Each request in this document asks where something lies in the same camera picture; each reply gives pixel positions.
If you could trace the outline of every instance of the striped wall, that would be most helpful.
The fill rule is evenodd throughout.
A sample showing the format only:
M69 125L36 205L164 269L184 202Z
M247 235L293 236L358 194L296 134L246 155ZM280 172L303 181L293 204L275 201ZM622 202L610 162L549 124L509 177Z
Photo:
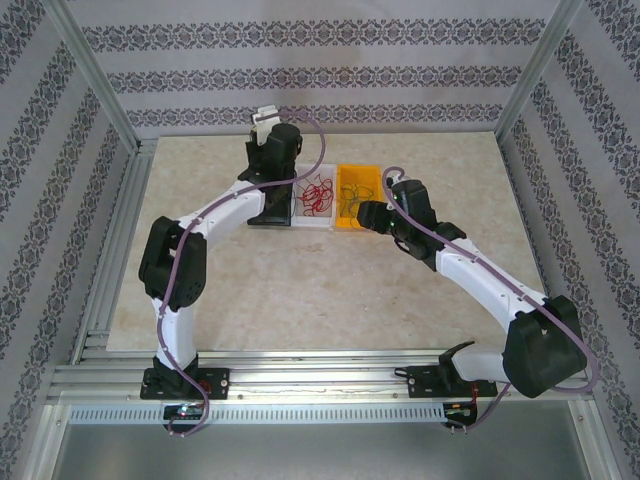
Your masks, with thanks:
M545 283L599 359L623 478L640 478L639 3L581 6L502 145Z
M0 479L69 359L128 155L42 6L0 1Z
M491 130L556 3L69 5L144 139L245 133L270 103L333 132Z

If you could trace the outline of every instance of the perforated metal strip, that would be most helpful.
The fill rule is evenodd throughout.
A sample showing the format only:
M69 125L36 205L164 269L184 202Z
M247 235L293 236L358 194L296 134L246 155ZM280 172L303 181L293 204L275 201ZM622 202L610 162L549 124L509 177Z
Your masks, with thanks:
M213 405L209 423L282 425L444 422L441 403L404 405ZM70 424L151 425L162 421L161 405L75 406Z

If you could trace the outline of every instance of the gray floor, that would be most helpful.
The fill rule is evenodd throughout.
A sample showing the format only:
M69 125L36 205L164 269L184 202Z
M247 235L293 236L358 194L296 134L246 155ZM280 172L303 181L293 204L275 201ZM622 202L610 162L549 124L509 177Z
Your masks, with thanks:
M438 424L68 427L55 479L589 478L563 402L509 402L467 436Z

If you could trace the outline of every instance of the wall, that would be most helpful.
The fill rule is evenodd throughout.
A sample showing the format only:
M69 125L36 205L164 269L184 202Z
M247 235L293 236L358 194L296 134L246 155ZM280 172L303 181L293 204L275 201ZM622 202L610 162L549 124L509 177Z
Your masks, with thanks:
M556 3L69 5L144 139L245 133L269 103L334 132L492 130Z
M640 16L590 0L503 145L545 282L577 303L617 460L640 477Z
M0 479L66 363L128 155L42 6L0 0Z

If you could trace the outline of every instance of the work surface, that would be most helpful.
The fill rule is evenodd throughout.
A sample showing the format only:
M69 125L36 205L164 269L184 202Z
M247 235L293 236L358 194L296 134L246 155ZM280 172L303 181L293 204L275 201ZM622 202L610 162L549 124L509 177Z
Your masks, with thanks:
M155 320L137 278L152 222L191 213L246 167L244 136L161 138L135 231L108 349L154 350ZM305 135L300 163L319 138ZM491 133L329 135L327 163L399 165L429 190L440 221L464 230L516 278L541 289ZM199 350L447 348L501 343L466 292L372 232L242 226L208 255L196 304Z

